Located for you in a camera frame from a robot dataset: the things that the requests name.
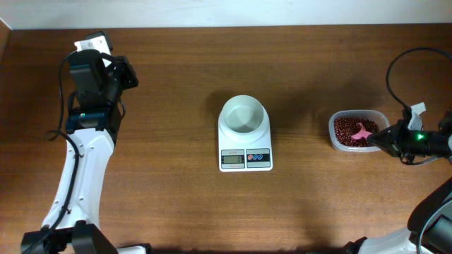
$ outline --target white bowl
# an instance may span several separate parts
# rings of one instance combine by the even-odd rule
[[[330,128],[330,138],[331,138],[331,144],[333,147],[339,151],[344,152],[376,152],[379,151],[380,148],[376,146],[371,147],[349,147],[346,145],[343,145],[339,143],[338,139],[336,138],[336,134],[334,132],[334,121],[341,117],[362,117],[364,119],[372,120],[376,125],[379,127],[379,130],[382,131],[389,127],[389,121],[384,116],[383,113],[375,111],[375,110],[345,110],[345,111],[339,111],[338,113],[334,114],[330,118],[330,122],[328,124]]]

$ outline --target white digital scale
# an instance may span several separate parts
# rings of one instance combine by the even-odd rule
[[[226,102],[218,118],[218,152],[223,172],[273,168],[270,121],[257,99],[239,95]]]

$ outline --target wooden table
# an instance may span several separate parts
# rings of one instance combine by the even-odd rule
[[[40,228],[65,158],[44,141],[59,115],[57,71],[73,42],[94,30],[13,31],[0,68],[0,252],[17,253]],[[109,161],[100,225],[115,246],[190,250],[322,250],[407,224],[451,175],[446,160],[407,167],[383,152],[331,147],[328,119],[344,109],[402,107],[384,85],[391,60],[430,46],[452,51],[452,25],[108,30],[140,85]],[[394,68],[397,95],[425,102],[425,128],[451,104],[452,65],[418,53]],[[65,95],[74,89],[66,66]],[[235,95],[270,116],[274,168],[218,169],[217,120]]]

